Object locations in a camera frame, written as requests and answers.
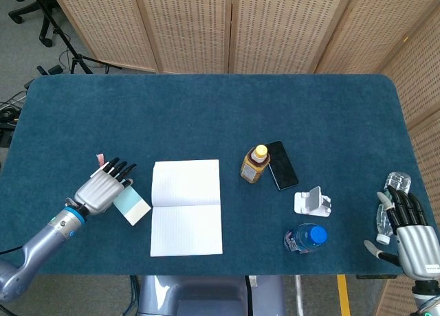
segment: smartphone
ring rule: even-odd
[[[283,143],[275,141],[266,144],[266,146],[270,155],[269,168],[278,190],[284,190],[297,185],[298,177],[296,177]]]

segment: robotic hand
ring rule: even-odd
[[[402,267],[404,273],[415,280],[412,293],[418,310],[411,316],[440,316],[440,244],[435,230],[426,217],[416,196],[387,187],[392,202],[383,193],[377,196],[383,203],[393,233],[397,239],[398,256],[383,252],[368,241],[365,247],[381,260]]]
[[[136,165],[123,170],[127,162],[116,165],[118,161],[119,158],[115,158],[94,172],[73,199],[66,199],[66,207],[23,245],[21,267],[0,260],[0,302],[18,298],[45,261],[85,224],[86,216],[105,212],[113,200],[133,183],[131,179],[122,180]]]

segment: office chair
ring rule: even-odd
[[[41,1],[44,3],[45,7],[49,10],[50,13],[52,13],[52,10],[54,8],[59,7],[58,2],[56,2],[56,0],[41,0]],[[23,18],[21,17],[21,15],[27,14],[29,12],[35,12],[37,10],[40,10],[40,6],[38,5],[37,2],[34,2],[18,10],[13,10],[9,12],[8,15],[15,23],[22,24]],[[44,44],[44,46],[46,47],[52,47],[52,40],[46,38],[47,30],[49,29],[49,24],[50,24],[49,19],[46,16],[44,16],[39,39],[41,43]]]

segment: water bottle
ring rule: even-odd
[[[384,209],[384,205],[380,204],[377,209],[377,236],[376,241],[381,244],[388,245],[390,243],[390,237],[393,234],[393,228],[391,227],[388,215]]]
[[[384,194],[391,199],[391,195],[387,190],[387,187],[391,185],[396,190],[402,190],[405,193],[410,191],[411,177],[403,172],[391,172],[385,181]],[[382,204],[379,205],[376,215],[377,223],[377,236],[376,241],[388,245],[390,243],[390,237],[393,234],[393,229],[391,228],[390,221],[384,210]]]
[[[313,223],[303,223],[297,230],[289,230],[284,237],[284,245],[296,253],[313,252],[326,241],[327,231]]]

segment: white paper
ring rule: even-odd
[[[157,162],[151,200],[151,256],[223,253],[217,159]]]

